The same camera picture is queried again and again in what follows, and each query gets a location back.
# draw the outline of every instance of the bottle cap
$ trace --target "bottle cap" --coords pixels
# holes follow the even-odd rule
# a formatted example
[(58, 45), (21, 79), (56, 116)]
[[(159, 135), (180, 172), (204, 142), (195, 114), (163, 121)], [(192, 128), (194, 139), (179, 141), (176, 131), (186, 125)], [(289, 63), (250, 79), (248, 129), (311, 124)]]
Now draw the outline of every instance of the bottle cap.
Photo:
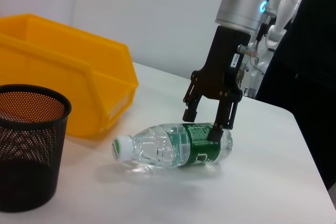
[(116, 161), (131, 160), (133, 149), (133, 140), (131, 136), (117, 136), (112, 142), (112, 155)]

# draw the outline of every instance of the plastic water bottle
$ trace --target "plastic water bottle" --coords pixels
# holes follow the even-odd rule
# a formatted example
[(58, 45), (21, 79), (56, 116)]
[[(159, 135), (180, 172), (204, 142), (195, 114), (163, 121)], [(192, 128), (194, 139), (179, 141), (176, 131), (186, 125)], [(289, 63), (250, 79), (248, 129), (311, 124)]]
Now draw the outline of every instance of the plastic water bottle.
[(207, 141), (210, 123), (161, 124), (134, 137), (118, 136), (112, 143), (116, 161), (135, 160), (158, 167), (218, 162), (232, 151), (232, 136), (225, 130), (220, 143)]

